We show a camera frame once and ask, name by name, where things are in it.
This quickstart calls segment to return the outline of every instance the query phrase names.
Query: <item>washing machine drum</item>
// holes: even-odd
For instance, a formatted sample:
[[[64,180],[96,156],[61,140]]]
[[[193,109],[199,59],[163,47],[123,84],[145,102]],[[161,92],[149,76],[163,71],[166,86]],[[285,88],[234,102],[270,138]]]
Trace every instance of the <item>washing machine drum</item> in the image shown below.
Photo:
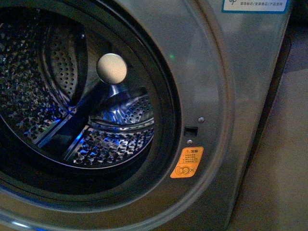
[[[209,166],[219,162],[221,80],[188,79],[187,70],[177,86],[166,56],[117,4],[0,5],[0,207],[14,214],[11,223],[26,217],[36,230],[141,224],[197,193],[199,178],[211,178]],[[218,75],[213,65],[210,72]],[[196,83],[210,85],[211,96],[179,94]],[[184,119],[182,110],[191,108]],[[199,172],[176,165],[185,148],[210,150]],[[173,170],[179,179],[170,177]],[[146,197],[152,191],[156,197]]]
[[[174,141],[176,97],[167,81],[158,95],[153,82],[165,74],[134,44],[136,35],[114,18],[121,35],[82,24],[81,15],[23,7],[0,13],[3,172],[37,195],[86,195],[125,182],[151,155],[167,161],[149,150],[162,120],[167,143]],[[166,111],[155,109],[158,100]]]

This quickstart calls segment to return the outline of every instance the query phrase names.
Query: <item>floor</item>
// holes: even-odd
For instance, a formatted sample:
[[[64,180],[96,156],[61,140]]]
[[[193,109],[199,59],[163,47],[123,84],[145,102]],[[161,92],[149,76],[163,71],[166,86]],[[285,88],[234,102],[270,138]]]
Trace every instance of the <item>floor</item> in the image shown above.
[[[308,32],[297,29],[228,231],[308,230]]]

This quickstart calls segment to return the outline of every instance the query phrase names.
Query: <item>screw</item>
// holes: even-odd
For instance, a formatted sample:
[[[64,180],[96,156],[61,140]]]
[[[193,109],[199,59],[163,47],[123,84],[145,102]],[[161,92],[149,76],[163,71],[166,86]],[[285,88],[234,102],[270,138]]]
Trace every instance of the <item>screw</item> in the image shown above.
[[[198,119],[198,122],[201,124],[201,123],[204,123],[204,118],[203,117],[200,117],[199,119]]]

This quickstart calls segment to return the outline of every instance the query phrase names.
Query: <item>gray machine body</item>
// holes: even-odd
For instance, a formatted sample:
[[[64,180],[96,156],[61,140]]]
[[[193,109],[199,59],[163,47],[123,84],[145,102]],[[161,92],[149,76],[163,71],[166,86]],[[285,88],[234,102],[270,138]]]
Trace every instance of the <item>gray machine body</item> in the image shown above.
[[[290,5],[276,14],[223,13],[223,3],[217,0],[116,2],[151,37],[172,73],[182,117],[177,156],[189,147],[188,140],[192,147],[203,147],[196,174],[171,178],[176,159],[140,200],[85,214],[43,208],[3,191],[1,223],[16,230],[25,230],[17,223],[26,230],[48,231],[223,230],[246,167]],[[184,136],[184,127],[198,127],[197,136]]]

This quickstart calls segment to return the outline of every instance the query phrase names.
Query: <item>blue light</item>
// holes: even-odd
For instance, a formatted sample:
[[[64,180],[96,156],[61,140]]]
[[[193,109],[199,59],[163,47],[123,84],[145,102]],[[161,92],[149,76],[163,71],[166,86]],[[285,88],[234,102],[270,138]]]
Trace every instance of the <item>blue light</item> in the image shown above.
[[[78,141],[78,140],[80,139],[81,136],[82,136],[82,133],[80,133],[80,134],[76,137],[75,141]]]
[[[20,226],[20,227],[24,227],[24,228],[27,228],[27,229],[30,229],[30,228],[31,228],[31,227],[29,227],[29,226],[27,226],[27,225],[23,225],[23,224],[18,223],[18,222],[16,222],[16,221],[12,221],[12,224],[13,224],[13,225],[18,225],[18,226]]]

